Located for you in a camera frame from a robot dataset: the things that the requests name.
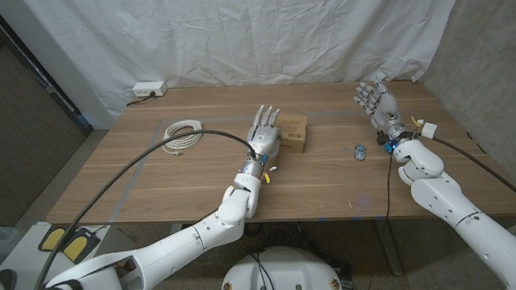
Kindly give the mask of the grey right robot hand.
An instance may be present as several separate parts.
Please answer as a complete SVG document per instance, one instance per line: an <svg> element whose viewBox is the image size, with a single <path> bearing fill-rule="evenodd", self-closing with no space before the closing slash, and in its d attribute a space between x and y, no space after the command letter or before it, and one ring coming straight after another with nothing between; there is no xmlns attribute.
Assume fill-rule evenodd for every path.
<svg viewBox="0 0 516 290"><path fill-rule="evenodd" d="M388 153L400 144L412 139L412 133L404 126L395 97L378 77L375 84L361 82L353 98L369 117L372 127L377 131L377 143Z"/></svg>

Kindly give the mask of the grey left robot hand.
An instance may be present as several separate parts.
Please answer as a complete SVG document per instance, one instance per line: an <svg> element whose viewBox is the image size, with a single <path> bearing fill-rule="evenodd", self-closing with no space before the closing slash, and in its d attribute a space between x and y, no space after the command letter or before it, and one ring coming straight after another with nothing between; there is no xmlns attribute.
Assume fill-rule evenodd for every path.
<svg viewBox="0 0 516 290"><path fill-rule="evenodd" d="M258 109L253 123L247 132L247 143L252 151L248 151L241 172L255 178L261 178L265 164L269 158L275 157L280 148L281 131L274 124L280 116L280 110L272 106Z"/></svg>

